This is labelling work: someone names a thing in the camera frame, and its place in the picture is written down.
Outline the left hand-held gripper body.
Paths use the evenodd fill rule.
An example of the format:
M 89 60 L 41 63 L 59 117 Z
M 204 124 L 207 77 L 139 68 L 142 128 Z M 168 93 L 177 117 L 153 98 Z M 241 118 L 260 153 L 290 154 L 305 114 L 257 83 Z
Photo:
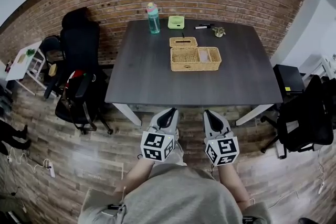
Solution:
M 164 162 L 173 152 L 177 143 L 177 129 L 158 130 L 149 127 L 142 134 L 140 149 L 142 157 L 157 162 Z

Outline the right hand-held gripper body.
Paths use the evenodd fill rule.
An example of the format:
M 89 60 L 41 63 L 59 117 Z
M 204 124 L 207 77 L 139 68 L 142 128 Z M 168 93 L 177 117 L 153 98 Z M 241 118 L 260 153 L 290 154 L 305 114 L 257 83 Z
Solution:
M 239 155 L 238 139 L 232 131 L 205 139 L 205 153 L 214 166 L 232 164 Z

